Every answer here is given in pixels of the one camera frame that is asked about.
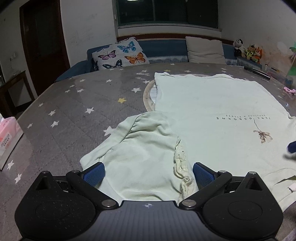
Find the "pale green t-shirt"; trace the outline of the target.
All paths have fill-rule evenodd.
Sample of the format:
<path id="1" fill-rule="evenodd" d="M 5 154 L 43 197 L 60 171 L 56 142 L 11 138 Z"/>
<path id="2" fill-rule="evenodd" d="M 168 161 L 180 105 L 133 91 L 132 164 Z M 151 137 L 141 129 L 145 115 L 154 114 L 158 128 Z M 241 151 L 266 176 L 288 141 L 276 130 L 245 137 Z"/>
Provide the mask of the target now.
<path id="1" fill-rule="evenodd" d="M 105 177 L 96 188 L 115 199 L 181 202 L 197 192 L 193 165 L 234 176 L 257 172 L 282 209 L 295 202 L 295 117 L 255 81 L 225 74 L 156 73 L 156 107 L 121 122 L 81 158 Z"/>

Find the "grey star tablecloth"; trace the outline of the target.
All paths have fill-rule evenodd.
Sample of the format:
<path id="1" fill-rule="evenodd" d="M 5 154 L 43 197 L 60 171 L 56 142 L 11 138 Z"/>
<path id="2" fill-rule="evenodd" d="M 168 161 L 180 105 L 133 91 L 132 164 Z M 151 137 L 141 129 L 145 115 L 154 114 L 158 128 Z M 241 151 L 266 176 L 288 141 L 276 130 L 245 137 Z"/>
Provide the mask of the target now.
<path id="1" fill-rule="evenodd" d="M 43 170 L 64 175 L 80 169 L 80 158 L 103 142 L 128 116 L 145 112 L 144 89 L 155 72 L 228 74 L 264 86 L 291 114 L 295 97 L 278 81 L 264 80 L 242 67 L 158 63 L 100 70 L 58 81 L 18 118 L 23 136 L 1 171 L 1 240 L 20 240 L 15 210 Z"/>

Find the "clear plastic box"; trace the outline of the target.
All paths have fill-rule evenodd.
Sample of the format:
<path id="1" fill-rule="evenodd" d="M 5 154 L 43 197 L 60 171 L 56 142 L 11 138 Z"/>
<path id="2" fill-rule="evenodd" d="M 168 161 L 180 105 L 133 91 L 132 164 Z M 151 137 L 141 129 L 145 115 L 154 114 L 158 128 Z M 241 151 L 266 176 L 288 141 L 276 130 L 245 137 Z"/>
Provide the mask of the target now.
<path id="1" fill-rule="evenodd" d="M 264 66 L 264 71 L 271 76 L 272 78 L 276 79 L 281 84 L 285 85 L 286 87 L 291 87 L 293 84 L 293 78 L 290 76 L 286 76 L 283 72 L 280 70 L 270 67 L 268 65 Z"/>

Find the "colourful pinwheel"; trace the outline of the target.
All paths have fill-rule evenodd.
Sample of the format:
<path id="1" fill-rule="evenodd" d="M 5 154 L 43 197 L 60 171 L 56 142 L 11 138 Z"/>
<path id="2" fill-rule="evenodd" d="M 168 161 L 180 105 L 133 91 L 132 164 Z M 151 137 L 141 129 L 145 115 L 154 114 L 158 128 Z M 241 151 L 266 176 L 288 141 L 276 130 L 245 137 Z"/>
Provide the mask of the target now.
<path id="1" fill-rule="evenodd" d="M 293 67 L 294 65 L 294 62 L 295 62 L 295 53 L 296 53 L 296 42 L 294 42 L 293 46 L 289 47 L 290 51 L 292 52 L 292 55 L 290 56 L 290 67 L 288 69 L 288 72 L 286 74 L 286 76 L 288 76 L 291 68 Z"/>

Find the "black remote bar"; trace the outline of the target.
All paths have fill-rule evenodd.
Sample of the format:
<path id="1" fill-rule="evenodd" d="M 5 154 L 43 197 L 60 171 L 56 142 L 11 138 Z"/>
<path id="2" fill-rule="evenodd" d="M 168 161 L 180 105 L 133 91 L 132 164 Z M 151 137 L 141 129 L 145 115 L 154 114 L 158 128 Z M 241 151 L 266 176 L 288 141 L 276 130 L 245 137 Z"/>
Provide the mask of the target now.
<path id="1" fill-rule="evenodd" d="M 262 78 L 264 78 L 264 79 L 266 79 L 268 81 L 270 80 L 270 76 L 268 74 L 264 73 L 261 70 L 258 70 L 258 69 L 255 69 L 255 68 L 246 67 L 246 66 L 244 66 L 244 70 L 249 71 L 251 73 L 254 73 L 254 74 L 256 74 L 256 75 L 258 75 L 258 76 L 260 76 L 260 77 L 262 77 Z"/>

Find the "pink tissue box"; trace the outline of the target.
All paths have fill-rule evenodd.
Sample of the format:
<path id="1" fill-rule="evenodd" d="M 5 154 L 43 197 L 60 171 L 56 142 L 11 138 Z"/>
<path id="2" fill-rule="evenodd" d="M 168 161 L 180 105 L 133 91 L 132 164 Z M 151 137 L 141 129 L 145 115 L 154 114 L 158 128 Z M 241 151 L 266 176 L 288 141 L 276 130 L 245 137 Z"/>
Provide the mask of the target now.
<path id="1" fill-rule="evenodd" d="M 23 135 L 18 121 L 15 117 L 2 118 L 1 120 L 1 171 L 3 170 L 11 152 Z"/>

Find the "orange plush toy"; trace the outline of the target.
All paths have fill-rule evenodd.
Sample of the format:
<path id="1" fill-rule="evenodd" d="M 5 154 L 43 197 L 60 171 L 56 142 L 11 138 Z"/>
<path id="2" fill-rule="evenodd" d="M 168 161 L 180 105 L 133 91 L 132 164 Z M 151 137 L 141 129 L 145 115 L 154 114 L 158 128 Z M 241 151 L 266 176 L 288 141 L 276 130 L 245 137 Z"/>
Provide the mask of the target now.
<path id="1" fill-rule="evenodd" d="M 259 64 L 260 60 L 262 58 L 263 55 L 263 49 L 260 47 L 257 47 L 256 51 L 255 51 L 255 55 L 254 55 L 254 61 L 255 63 Z"/>

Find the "round induction cooktop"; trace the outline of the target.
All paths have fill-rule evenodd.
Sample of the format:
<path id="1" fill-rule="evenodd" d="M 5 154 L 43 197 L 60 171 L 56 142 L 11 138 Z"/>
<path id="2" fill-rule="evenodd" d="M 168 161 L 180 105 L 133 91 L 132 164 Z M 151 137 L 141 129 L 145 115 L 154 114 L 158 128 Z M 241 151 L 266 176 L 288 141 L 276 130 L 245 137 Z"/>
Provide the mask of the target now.
<path id="1" fill-rule="evenodd" d="M 150 81 L 144 89 L 143 103 L 147 111 L 154 111 L 157 98 L 157 87 L 155 80 Z"/>

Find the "panda plush toy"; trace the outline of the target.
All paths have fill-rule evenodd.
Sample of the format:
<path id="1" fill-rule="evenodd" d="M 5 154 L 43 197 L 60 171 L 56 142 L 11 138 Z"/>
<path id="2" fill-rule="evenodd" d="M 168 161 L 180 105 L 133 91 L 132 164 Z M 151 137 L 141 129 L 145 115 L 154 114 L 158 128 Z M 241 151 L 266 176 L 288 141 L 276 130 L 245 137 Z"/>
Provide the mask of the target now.
<path id="1" fill-rule="evenodd" d="M 241 57 L 242 53 L 245 50 L 243 46 L 243 41 L 241 39 L 237 39 L 233 42 L 233 46 L 234 46 L 234 56 Z"/>

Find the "dark wooden side table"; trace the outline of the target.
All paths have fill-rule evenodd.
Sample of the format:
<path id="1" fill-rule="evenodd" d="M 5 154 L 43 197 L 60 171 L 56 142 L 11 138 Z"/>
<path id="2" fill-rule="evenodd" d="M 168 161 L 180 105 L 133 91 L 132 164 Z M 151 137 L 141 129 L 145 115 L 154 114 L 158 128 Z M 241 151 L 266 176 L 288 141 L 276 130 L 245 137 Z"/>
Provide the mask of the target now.
<path id="1" fill-rule="evenodd" d="M 20 72 L 1 85 L 1 115 L 4 118 L 22 113 L 34 100 L 26 71 Z"/>

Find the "beige plain pillow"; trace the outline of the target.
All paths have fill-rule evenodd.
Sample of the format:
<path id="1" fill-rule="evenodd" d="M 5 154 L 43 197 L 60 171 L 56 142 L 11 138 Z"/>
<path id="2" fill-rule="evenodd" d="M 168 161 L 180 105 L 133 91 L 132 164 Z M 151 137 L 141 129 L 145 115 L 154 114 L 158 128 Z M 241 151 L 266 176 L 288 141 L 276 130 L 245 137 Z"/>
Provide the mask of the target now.
<path id="1" fill-rule="evenodd" d="M 226 64 L 222 42 L 196 37 L 186 37 L 190 63 Z"/>

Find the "butterfly print pillow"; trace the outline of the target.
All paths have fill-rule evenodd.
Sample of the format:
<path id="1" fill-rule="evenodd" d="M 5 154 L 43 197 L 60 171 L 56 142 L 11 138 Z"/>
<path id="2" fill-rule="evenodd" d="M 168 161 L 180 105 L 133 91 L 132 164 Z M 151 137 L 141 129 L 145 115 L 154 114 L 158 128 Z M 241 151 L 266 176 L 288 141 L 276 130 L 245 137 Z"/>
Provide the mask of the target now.
<path id="1" fill-rule="evenodd" d="M 149 64 L 135 37 L 102 47 L 92 53 L 94 71 Z"/>

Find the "blue sofa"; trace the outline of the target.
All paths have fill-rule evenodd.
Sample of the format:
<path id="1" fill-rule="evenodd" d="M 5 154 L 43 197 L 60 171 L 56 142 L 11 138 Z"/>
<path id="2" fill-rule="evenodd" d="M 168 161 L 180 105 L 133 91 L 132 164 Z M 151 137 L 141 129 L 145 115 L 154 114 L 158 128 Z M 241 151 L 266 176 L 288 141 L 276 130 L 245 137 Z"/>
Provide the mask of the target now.
<path id="1" fill-rule="evenodd" d="M 188 52 L 186 41 L 184 39 L 152 39 L 139 40 L 139 45 L 146 54 L 150 63 L 177 63 L 188 62 Z M 98 67 L 94 66 L 92 54 L 106 49 L 108 46 L 99 46 L 87 50 L 87 59 L 76 63 L 56 80 L 61 81 L 85 73 L 97 71 Z M 248 61 L 234 55 L 234 46 L 222 44 L 224 57 L 227 65 L 248 66 L 261 69 L 262 65 Z"/>

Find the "dark wooden door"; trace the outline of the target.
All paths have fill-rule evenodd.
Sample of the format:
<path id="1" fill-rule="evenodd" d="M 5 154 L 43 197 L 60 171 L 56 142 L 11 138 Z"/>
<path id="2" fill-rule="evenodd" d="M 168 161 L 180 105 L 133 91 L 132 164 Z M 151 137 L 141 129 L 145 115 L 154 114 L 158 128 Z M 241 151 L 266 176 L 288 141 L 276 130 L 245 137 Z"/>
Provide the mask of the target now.
<path id="1" fill-rule="evenodd" d="M 60 1 L 31 0 L 20 7 L 20 28 L 27 67 L 37 95 L 70 68 Z"/>

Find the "dark green window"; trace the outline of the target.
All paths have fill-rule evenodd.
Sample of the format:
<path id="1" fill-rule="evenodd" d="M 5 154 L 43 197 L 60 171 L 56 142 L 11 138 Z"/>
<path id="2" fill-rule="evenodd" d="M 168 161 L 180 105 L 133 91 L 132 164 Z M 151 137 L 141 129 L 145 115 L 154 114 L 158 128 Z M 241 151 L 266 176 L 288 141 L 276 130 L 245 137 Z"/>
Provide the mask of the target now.
<path id="1" fill-rule="evenodd" d="M 115 2 L 120 26 L 185 24 L 218 28 L 218 2 L 205 0 L 142 0 Z"/>

